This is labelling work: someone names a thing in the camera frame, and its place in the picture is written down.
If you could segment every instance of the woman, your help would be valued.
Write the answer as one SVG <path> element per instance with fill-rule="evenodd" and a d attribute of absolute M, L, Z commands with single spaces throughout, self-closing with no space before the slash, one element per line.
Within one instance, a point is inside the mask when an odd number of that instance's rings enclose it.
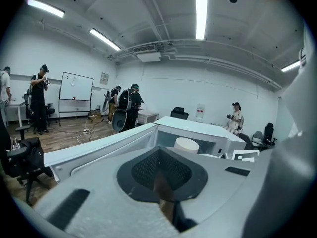
<path fill-rule="evenodd" d="M 241 107 L 239 102 L 233 103 L 232 106 L 234 107 L 234 111 L 231 116 L 227 116 L 230 119 L 228 126 L 232 129 L 239 130 L 241 129 L 239 126 L 242 119 Z"/>

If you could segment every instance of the pants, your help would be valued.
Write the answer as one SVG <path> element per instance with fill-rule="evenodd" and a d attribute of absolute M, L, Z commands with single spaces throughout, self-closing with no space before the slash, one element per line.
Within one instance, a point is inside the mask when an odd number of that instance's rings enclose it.
<path fill-rule="evenodd" d="M 32 99 L 32 110 L 34 111 L 35 127 L 38 131 L 46 129 L 46 106 L 44 100 Z"/>
<path fill-rule="evenodd" d="M 133 129 L 135 127 L 135 122 L 138 118 L 138 111 L 128 111 L 127 112 L 127 120 L 125 121 L 125 125 L 120 132 Z"/>
<path fill-rule="evenodd" d="M 108 114 L 108 120 L 112 121 L 113 114 L 115 112 L 116 107 L 114 106 L 114 103 L 109 103 L 109 114 Z"/>
<path fill-rule="evenodd" d="M 4 123 L 4 127 L 6 127 L 5 107 L 1 108 L 1 116 Z"/>

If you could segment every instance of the sign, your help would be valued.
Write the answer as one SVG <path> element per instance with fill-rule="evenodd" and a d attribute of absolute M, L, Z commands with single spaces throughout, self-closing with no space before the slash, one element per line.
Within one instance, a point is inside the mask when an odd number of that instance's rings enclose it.
<path fill-rule="evenodd" d="M 107 85 L 109 80 L 109 75 L 105 73 L 101 73 L 100 84 Z"/>

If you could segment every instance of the whiteboard stand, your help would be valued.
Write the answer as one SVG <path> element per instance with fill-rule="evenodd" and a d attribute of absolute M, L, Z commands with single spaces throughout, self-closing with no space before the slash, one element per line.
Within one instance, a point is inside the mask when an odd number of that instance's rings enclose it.
<path fill-rule="evenodd" d="M 88 119 L 90 120 L 90 122 L 93 122 L 93 120 L 91 119 L 91 117 L 90 117 L 90 110 L 91 110 L 91 95 L 92 94 L 90 94 L 90 100 L 89 100 L 89 111 L 88 110 L 85 110 L 85 111 L 59 111 L 59 101 L 60 100 L 65 100 L 65 99 L 61 99 L 60 98 L 60 91 L 59 91 L 59 97 L 58 97 L 58 124 L 59 124 L 59 126 L 60 126 L 60 116 L 59 116 L 59 114 L 60 113 L 83 113 L 83 112 L 88 112 Z"/>
<path fill-rule="evenodd" d="M 84 77 L 68 72 L 63 72 L 60 90 L 58 95 L 58 123 L 60 126 L 60 113 L 83 113 L 88 112 L 88 119 L 91 119 L 91 97 L 93 89 L 93 78 Z M 89 101 L 89 110 L 84 111 L 60 111 L 60 100 L 66 101 Z"/>

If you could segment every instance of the black cap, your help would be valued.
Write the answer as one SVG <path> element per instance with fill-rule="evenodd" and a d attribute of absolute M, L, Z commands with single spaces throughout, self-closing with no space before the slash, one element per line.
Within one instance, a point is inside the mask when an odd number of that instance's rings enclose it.
<path fill-rule="evenodd" d="M 40 69 L 42 69 L 43 71 L 45 71 L 45 72 L 47 72 L 47 73 L 49 72 L 49 69 L 48 69 L 48 67 L 46 66 L 46 64 L 42 65 Z"/>

